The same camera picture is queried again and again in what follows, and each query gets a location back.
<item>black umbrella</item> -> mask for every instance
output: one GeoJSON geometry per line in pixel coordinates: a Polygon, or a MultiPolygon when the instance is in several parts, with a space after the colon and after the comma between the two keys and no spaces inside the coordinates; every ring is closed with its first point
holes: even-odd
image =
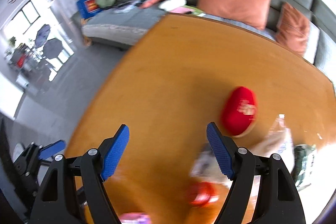
{"type": "Polygon", "coordinates": [[[63,45],[61,40],[57,38],[50,39],[46,42],[43,47],[43,55],[48,59],[53,59],[58,57],[58,55],[63,50],[63,45]]]}

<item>metal screw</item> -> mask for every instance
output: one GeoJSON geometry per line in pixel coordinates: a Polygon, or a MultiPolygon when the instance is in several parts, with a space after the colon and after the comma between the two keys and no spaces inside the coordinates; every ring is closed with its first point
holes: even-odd
{"type": "Polygon", "coordinates": [[[244,154],[247,153],[247,150],[243,147],[240,147],[240,148],[238,148],[238,152],[244,155],[244,154]]]}
{"type": "Polygon", "coordinates": [[[280,157],[279,154],[273,154],[273,159],[275,159],[275,160],[280,160],[281,157],[280,157]]]}
{"type": "Polygon", "coordinates": [[[90,149],[89,152],[88,152],[88,154],[89,154],[90,156],[93,156],[93,155],[97,154],[97,152],[98,152],[97,149],[90,149]]]}
{"type": "Polygon", "coordinates": [[[63,156],[61,154],[59,154],[55,157],[56,161],[60,161],[61,159],[63,159],[63,156]]]}

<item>gray floor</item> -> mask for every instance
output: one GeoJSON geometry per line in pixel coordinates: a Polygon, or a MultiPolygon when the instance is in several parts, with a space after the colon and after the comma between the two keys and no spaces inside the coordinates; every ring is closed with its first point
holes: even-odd
{"type": "Polygon", "coordinates": [[[10,151],[16,143],[48,145],[69,141],[90,101],[125,52],[103,44],[78,49],[49,82],[25,93],[15,122],[7,132],[10,151]]]}

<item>umbrella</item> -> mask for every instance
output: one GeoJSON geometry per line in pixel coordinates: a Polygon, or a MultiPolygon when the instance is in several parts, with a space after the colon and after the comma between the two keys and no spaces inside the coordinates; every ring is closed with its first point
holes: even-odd
{"type": "Polygon", "coordinates": [[[46,43],[49,34],[50,34],[50,25],[44,24],[36,34],[35,47],[36,48],[42,47],[46,43]]]}
{"type": "Polygon", "coordinates": [[[43,47],[43,55],[48,59],[53,59],[58,57],[58,55],[63,50],[63,45],[61,40],[57,38],[50,39],[46,42],[43,47]]]}

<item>white stuffed toy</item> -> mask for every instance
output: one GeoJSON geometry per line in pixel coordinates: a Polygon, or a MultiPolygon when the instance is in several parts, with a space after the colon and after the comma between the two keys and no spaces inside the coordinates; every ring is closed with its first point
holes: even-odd
{"type": "Polygon", "coordinates": [[[180,6],[186,5],[186,3],[186,0],[165,0],[159,5],[159,8],[170,12],[171,10],[174,10],[180,6]]]}

